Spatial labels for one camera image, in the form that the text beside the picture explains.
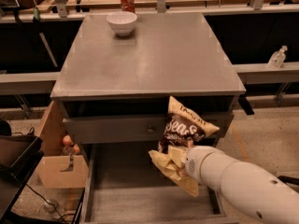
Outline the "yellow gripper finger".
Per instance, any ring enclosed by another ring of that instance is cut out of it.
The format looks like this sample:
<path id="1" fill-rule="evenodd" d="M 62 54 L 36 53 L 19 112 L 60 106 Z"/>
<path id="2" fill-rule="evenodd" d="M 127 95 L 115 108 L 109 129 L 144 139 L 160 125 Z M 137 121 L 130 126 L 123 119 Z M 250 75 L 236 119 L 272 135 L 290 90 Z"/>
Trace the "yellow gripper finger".
<path id="1" fill-rule="evenodd" d="M 168 147 L 168 155 L 177 167 L 182 168 L 185 165 L 187 150 L 186 147 Z"/>

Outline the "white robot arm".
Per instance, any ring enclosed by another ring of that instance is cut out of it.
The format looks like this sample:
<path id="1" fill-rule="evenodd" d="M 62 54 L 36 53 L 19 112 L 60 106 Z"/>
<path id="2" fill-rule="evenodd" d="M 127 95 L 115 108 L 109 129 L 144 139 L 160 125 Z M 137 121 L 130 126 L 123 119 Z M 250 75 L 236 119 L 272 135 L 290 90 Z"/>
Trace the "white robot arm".
<path id="1" fill-rule="evenodd" d="M 198 184 L 220 194 L 263 224 L 299 224 L 299 193 L 251 162 L 206 146 L 168 148 L 168 155 Z"/>

